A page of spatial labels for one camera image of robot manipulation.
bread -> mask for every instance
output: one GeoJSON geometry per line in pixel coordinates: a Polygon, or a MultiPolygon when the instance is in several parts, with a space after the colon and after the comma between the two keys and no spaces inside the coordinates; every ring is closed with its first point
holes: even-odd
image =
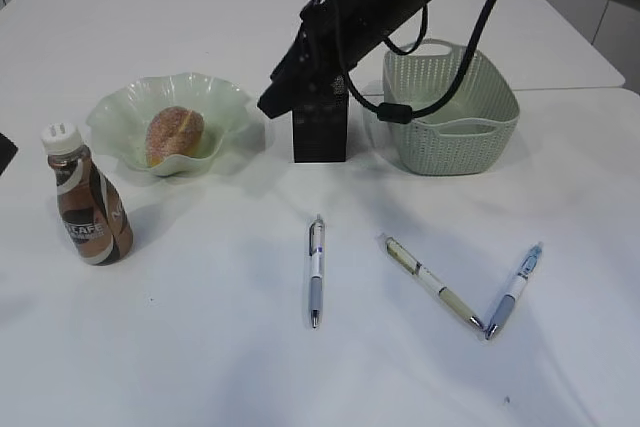
{"type": "Polygon", "coordinates": [[[202,115],[184,107],[160,111],[149,124],[146,139],[149,167],[174,154],[193,156],[204,132],[202,115]]]}

pen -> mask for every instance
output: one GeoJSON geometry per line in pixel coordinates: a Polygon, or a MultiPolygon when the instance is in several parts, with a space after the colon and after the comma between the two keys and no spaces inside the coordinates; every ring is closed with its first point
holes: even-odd
{"type": "Polygon", "coordinates": [[[480,318],[465,304],[460,297],[454,294],[440,279],[418,262],[402,245],[393,237],[387,237],[385,242],[387,252],[400,263],[414,277],[417,277],[431,289],[449,308],[462,320],[472,327],[483,331],[484,325],[480,318]]]}
{"type": "Polygon", "coordinates": [[[540,255],[542,255],[541,242],[533,246],[522,261],[518,273],[511,281],[511,285],[507,289],[507,293],[502,297],[500,305],[498,305],[493,317],[491,317],[491,320],[489,321],[489,327],[487,327],[487,331],[484,334],[485,339],[491,340],[493,336],[500,332],[502,327],[504,327],[504,324],[507,322],[507,319],[516,305],[516,300],[518,300],[522,294],[524,286],[527,285],[529,276],[533,272],[533,269],[536,268],[540,255]]]}
{"type": "Polygon", "coordinates": [[[311,326],[317,329],[322,315],[322,277],[324,275],[324,221],[319,214],[309,228],[309,256],[311,257],[309,315],[311,326]]]}

cable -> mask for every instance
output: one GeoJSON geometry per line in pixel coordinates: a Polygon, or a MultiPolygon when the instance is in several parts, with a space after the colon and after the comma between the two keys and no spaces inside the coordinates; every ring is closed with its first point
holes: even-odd
{"type": "Polygon", "coordinates": [[[367,99],[363,97],[363,95],[358,91],[356,86],[353,84],[351,80],[351,76],[349,75],[349,69],[347,69],[347,65],[344,61],[344,51],[342,49],[342,25],[340,23],[340,4],[338,0],[329,0],[333,3],[333,15],[335,16],[335,30],[336,30],[336,50],[338,52],[338,63],[340,65],[340,70],[342,71],[342,77],[344,78],[344,82],[347,85],[347,89],[351,92],[351,95],[362,104],[363,107],[371,110],[374,113],[378,112],[378,107],[367,99]]]}
{"type": "Polygon", "coordinates": [[[422,41],[427,35],[428,27],[429,27],[429,8],[427,7],[427,4],[424,4],[424,6],[422,7],[422,19],[420,20],[420,31],[418,32],[418,38],[416,39],[413,46],[409,50],[404,51],[400,47],[398,47],[396,44],[394,44],[391,41],[390,37],[387,37],[386,39],[384,39],[384,44],[389,48],[391,52],[393,52],[396,55],[404,56],[404,55],[413,54],[416,50],[418,50],[418,47],[420,47],[420,45],[422,44],[422,41]]]}
{"type": "Polygon", "coordinates": [[[451,82],[451,85],[449,86],[447,92],[429,107],[414,111],[413,118],[424,117],[425,115],[437,112],[453,98],[456,92],[458,92],[458,89],[460,88],[460,85],[462,84],[462,81],[464,80],[464,77],[469,70],[469,66],[471,65],[471,61],[473,60],[473,57],[476,53],[478,43],[480,42],[480,36],[482,35],[487,21],[489,20],[489,15],[491,15],[491,11],[493,10],[493,7],[496,5],[497,1],[498,0],[486,0],[484,6],[482,7],[476,25],[473,28],[473,32],[471,33],[471,38],[469,39],[467,48],[464,51],[462,62],[460,62],[460,66],[458,67],[456,76],[454,77],[453,82],[451,82]]]}
{"type": "Polygon", "coordinates": [[[375,104],[372,104],[364,96],[358,91],[353,82],[351,81],[351,76],[349,75],[349,69],[347,68],[347,64],[344,61],[344,52],[342,50],[342,26],[340,24],[340,4],[338,0],[330,0],[333,3],[333,11],[335,16],[336,23],[336,48],[338,51],[338,63],[340,64],[340,70],[342,70],[342,77],[344,77],[344,82],[347,84],[347,88],[351,95],[362,104],[362,106],[374,114],[378,113],[378,107],[375,104]]]}
{"type": "MultiPolygon", "coordinates": [[[[390,104],[383,102],[379,106],[374,105],[369,102],[364,96],[358,91],[356,86],[353,84],[351,80],[351,76],[349,75],[349,69],[347,68],[346,62],[344,60],[344,51],[342,44],[342,25],[340,22],[340,4],[338,0],[329,0],[333,4],[334,16],[335,16],[335,35],[336,35],[336,50],[338,53],[338,63],[340,64],[340,70],[342,71],[342,76],[344,77],[344,81],[349,89],[349,92],[353,97],[362,104],[366,109],[377,114],[378,119],[388,121],[388,122],[396,122],[396,123],[409,123],[413,118],[424,117],[426,115],[433,114],[444,107],[458,92],[460,85],[464,81],[464,78],[469,70],[471,62],[473,61],[473,57],[475,56],[476,50],[478,48],[478,43],[480,42],[480,37],[484,28],[489,20],[489,16],[491,15],[491,11],[495,6],[498,0],[486,0],[482,10],[480,11],[480,15],[478,16],[478,20],[476,21],[476,25],[473,28],[471,33],[471,37],[469,39],[469,43],[467,44],[467,48],[465,49],[464,55],[462,57],[462,61],[460,62],[460,66],[458,67],[458,71],[449,86],[449,89],[445,94],[431,104],[428,107],[413,111],[412,108],[408,105],[403,104],[390,104]]],[[[425,17],[427,16],[426,6],[423,8],[423,22],[421,23],[420,33],[419,33],[419,42],[416,42],[409,51],[406,53],[401,49],[397,48],[393,42],[391,42],[388,38],[385,39],[385,44],[394,51],[397,55],[408,55],[414,52],[422,43],[421,36],[424,37],[426,35],[426,24],[425,17]]]]}

gray pen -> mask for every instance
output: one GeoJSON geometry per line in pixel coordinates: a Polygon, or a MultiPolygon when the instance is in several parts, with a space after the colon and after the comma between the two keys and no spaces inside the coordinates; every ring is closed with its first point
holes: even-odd
{"type": "Polygon", "coordinates": [[[529,253],[522,261],[522,265],[520,266],[518,273],[511,281],[511,285],[507,289],[507,293],[502,297],[500,305],[498,305],[493,317],[491,317],[491,320],[489,321],[489,327],[487,327],[487,331],[484,334],[485,339],[491,340],[498,332],[500,332],[500,330],[502,330],[502,327],[504,327],[504,324],[507,322],[511,312],[513,312],[516,300],[518,300],[525,285],[527,285],[529,276],[533,272],[533,269],[536,268],[538,259],[540,259],[541,255],[542,243],[538,243],[538,245],[533,246],[531,250],[529,250],[529,253]]]}
{"type": "Polygon", "coordinates": [[[311,257],[309,315],[311,326],[317,329],[322,315],[322,277],[324,276],[324,221],[319,214],[309,228],[309,256],[311,257]]]}

white pen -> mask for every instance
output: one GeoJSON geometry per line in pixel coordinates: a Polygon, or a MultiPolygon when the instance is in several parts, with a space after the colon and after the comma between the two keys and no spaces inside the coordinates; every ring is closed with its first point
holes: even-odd
{"type": "Polygon", "coordinates": [[[311,257],[309,315],[311,326],[317,329],[322,315],[322,277],[324,276],[324,221],[319,214],[309,228],[309,256],[311,257]]]}
{"type": "Polygon", "coordinates": [[[493,338],[493,336],[500,332],[502,327],[504,327],[504,324],[507,322],[507,319],[516,305],[516,300],[518,300],[522,294],[522,291],[529,280],[529,276],[533,272],[533,269],[536,268],[538,259],[541,255],[542,243],[540,242],[529,250],[527,256],[522,261],[522,265],[520,265],[518,273],[511,281],[511,285],[507,289],[507,293],[502,297],[500,305],[498,305],[496,312],[489,321],[489,327],[487,327],[487,331],[484,334],[485,339],[491,340],[491,338],[493,338]]]}
{"type": "Polygon", "coordinates": [[[440,279],[425,269],[397,240],[393,237],[387,237],[385,244],[389,255],[396,259],[412,276],[418,278],[422,284],[431,289],[458,317],[475,329],[484,331],[484,325],[480,317],[460,297],[444,285],[440,279]]]}

